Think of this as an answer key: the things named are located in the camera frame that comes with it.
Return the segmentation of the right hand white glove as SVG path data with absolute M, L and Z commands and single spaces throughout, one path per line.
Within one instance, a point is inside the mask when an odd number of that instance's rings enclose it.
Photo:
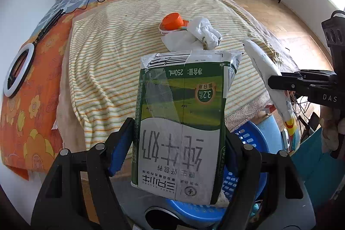
M 339 132 L 338 123 L 340 120 L 340 110 L 332 109 L 330 107 L 320 107 L 319 124 L 322 128 L 322 152 L 336 151 L 339 147 Z

